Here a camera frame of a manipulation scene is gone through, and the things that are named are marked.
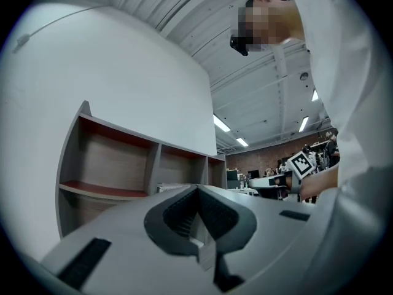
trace white ceiling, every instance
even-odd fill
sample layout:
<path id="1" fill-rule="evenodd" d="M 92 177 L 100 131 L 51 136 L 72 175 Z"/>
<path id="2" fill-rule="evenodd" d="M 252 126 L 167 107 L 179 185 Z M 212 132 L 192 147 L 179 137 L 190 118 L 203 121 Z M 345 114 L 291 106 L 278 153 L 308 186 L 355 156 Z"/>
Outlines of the white ceiling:
<path id="1" fill-rule="evenodd" d="M 89 0 L 110 4 L 177 43 L 208 72 L 213 110 L 231 131 L 216 127 L 219 153 L 271 146 L 330 127 L 313 80 L 304 42 L 241 56 L 229 46 L 236 8 L 246 0 Z M 300 80 L 308 72 L 309 78 Z M 309 121 L 303 133 L 303 117 Z M 243 138 L 248 148 L 235 139 Z"/>

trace gray shelf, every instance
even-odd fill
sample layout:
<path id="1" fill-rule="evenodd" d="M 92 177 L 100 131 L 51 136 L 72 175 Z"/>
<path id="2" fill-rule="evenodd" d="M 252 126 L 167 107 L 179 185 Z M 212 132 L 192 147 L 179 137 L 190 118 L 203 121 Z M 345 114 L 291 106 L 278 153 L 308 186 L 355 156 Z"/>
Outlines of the gray shelf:
<path id="1" fill-rule="evenodd" d="M 193 152 L 93 117 L 84 101 L 59 160 L 56 216 L 60 237 L 107 208 L 156 194 L 157 183 L 226 188 L 224 175 L 224 156 Z"/>

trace fluorescent light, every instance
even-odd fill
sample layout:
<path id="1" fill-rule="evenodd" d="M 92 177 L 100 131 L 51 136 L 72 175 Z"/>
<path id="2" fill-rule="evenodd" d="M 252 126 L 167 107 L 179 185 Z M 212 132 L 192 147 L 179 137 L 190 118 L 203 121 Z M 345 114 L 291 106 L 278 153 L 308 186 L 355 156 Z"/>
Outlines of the fluorescent light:
<path id="1" fill-rule="evenodd" d="M 313 98 L 311 99 L 311 101 L 316 101 L 317 99 L 318 99 L 318 93 L 317 93 L 317 91 L 315 91 L 315 88 L 314 88 Z"/>
<path id="2" fill-rule="evenodd" d="M 220 119 L 217 118 L 216 115 L 213 115 L 214 124 L 219 127 L 222 131 L 228 132 L 231 131 L 227 125 L 225 125 Z"/>
<path id="3" fill-rule="evenodd" d="M 244 140 L 242 138 L 238 138 L 238 139 L 236 139 L 236 141 L 239 142 L 244 147 L 248 146 L 248 144 L 246 142 L 244 142 Z"/>
<path id="4" fill-rule="evenodd" d="M 308 116 L 303 118 L 302 125 L 300 126 L 299 132 L 302 132 L 305 129 L 305 126 L 307 124 Z"/>

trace white shirt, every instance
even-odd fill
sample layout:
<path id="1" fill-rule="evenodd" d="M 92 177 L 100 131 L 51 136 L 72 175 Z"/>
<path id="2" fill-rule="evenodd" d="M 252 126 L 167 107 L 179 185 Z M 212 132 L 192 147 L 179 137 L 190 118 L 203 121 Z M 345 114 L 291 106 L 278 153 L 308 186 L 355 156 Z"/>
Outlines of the white shirt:
<path id="1" fill-rule="evenodd" d="M 316 158 L 315 158 L 315 152 L 313 152 L 313 151 L 310 151 L 309 153 L 308 153 L 308 158 L 309 158 L 309 161 L 311 162 L 311 164 L 313 164 L 313 166 L 314 166 L 314 168 L 316 169 L 317 168 L 317 160 L 316 160 Z"/>
<path id="2" fill-rule="evenodd" d="M 295 0 L 311 74 L 338 130 L 338 184 L 393 163 L 392 63 L 354 0 Z"/>

